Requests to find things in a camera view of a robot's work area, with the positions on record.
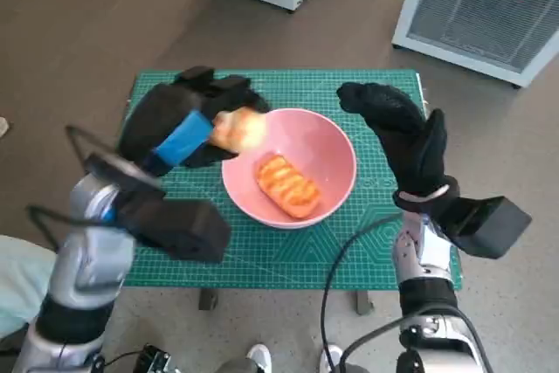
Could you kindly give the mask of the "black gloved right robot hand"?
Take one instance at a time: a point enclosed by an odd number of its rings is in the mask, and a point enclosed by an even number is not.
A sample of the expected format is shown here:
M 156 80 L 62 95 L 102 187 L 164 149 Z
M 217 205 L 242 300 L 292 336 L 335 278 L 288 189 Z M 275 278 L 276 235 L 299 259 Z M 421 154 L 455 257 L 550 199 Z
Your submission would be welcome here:
M 424 117 L 401 90 L 377 83 L 346 82 L 336 91 L 341 108 L 360 115 L 383 146 L 398 188 L 427 197 L 445 184 L 445 115 Z

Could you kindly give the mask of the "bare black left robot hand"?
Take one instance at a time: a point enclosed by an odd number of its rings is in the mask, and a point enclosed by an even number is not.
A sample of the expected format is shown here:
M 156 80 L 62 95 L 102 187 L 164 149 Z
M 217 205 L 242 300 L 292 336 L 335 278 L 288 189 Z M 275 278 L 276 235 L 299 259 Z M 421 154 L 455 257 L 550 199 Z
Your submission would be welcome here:
M 250 79 L 218 79 L 212 67 L 191 67 L 143 96 L 124 124 L 118 153 L 156 177 L 178 166 L 194 169 L 232 159 L 238 154 L 218 146 L 210 135 L 220 112 L 242 107 L 260 114 L 270 110 Z

